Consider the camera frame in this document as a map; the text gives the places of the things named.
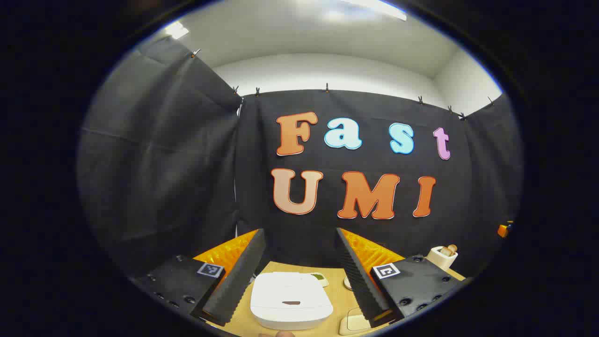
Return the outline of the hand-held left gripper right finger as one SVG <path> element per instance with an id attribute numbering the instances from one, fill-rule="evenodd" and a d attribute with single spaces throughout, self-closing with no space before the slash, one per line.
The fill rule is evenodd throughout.
<path id="1" fill-rule="evenodd" d="M 336 229 L 335 248 L 359 308 L 373 328 L 419 314 L 467 284 L 422 255 L 399 256 L 342 228 Z"/>

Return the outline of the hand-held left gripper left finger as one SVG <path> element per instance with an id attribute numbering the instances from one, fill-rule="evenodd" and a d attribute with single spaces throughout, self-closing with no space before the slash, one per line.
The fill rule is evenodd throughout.
<path id="1" fill-rule="evenodd" d="M 196 257 L 173 256 L 132 281 L 182 316 L 224 326 L 231 321 L 266 246 L 264 230 L 253 230 Z"/>

